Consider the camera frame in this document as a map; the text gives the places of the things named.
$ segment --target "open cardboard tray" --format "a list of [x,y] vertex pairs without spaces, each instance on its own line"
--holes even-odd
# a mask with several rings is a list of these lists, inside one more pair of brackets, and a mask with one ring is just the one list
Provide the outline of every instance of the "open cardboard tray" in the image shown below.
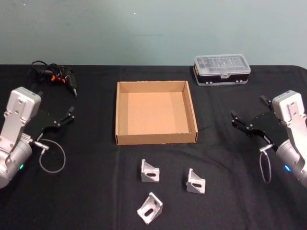
[[115,134],[117,145],[195,143],[188,82],[118,82]]

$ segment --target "black tablecloth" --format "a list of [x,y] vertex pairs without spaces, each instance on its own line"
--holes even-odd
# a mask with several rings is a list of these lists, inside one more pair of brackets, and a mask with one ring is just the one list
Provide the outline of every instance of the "black tablecloth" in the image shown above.
[[[260,95],[300,92],[307,108],[307,70],[296,66],[252,66],[246,85],[199,87],[190,67],[72,66],[78,98],[63,85],[42,90],[41,108],[63,115],[76,107],[75,122],[52,135],[66,151],[56,175],[42,171],[36,149],[11,183],[0,190],[0,229],[186,230],[307,229],[307,190],[270,152],[272,182],[262,181],[258,138],[231,125],[230,110],[245,119],[267,111]],[[31,87],[29,66],[0,66],[0,110],[10,91]],[[116,146],[117,81],[188,80],[199,136],[195,144]],[[45,163],[60,167],[56,152]],[[160,168],[160,183],[141,183],[145,158]],[[206,179],[206,194],[185,191],[189,168]],[[164,204],[150,225],[137,215],[149,192]]]

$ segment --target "metal bracket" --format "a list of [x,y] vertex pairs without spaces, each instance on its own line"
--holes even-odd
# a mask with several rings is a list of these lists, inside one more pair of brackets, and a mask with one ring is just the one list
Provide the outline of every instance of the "metal bracket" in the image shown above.
[[163,203],[153,193],[149,193],[149,196],[137,213],[146,224],[150,224],[162,213],[162,208]]
[[142,182],[158,183],[160,181],[160,169],[151,166],[145,159],[142,159],[141,178]]
[[206,180],[200,178],[193,172],[193,169],[189,170],[187,192],[205,194]]

